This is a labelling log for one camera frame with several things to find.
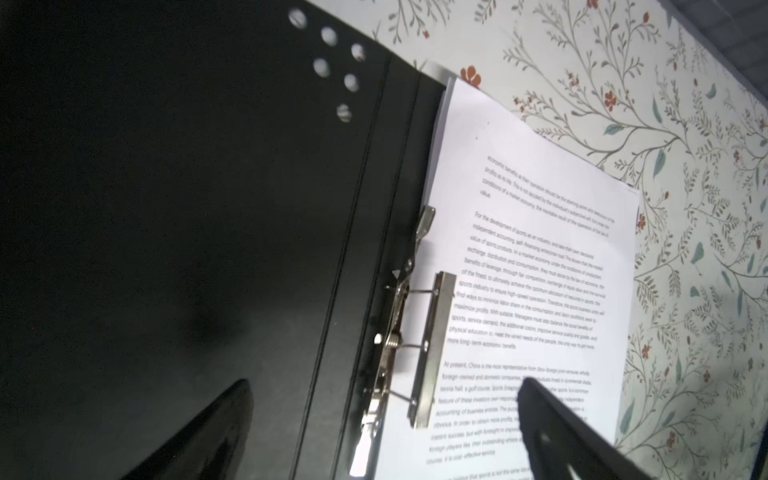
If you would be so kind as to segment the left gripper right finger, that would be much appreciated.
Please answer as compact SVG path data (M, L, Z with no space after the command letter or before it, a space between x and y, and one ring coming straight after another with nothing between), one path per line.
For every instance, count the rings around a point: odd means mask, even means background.
M535 480L648 477L536 379L523 380L517 403Z

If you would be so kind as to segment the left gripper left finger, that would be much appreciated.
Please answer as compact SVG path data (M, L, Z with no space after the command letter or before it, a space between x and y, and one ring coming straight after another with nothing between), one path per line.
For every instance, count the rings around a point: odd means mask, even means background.
M222 392L126 479L233 479L242 461L253 414L250 382Z

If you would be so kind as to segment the teal black clip folder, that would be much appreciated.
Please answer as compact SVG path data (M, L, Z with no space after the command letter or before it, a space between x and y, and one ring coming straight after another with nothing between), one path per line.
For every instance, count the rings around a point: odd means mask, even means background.
M444 88L305 1L1 5L1 475L345 479Z

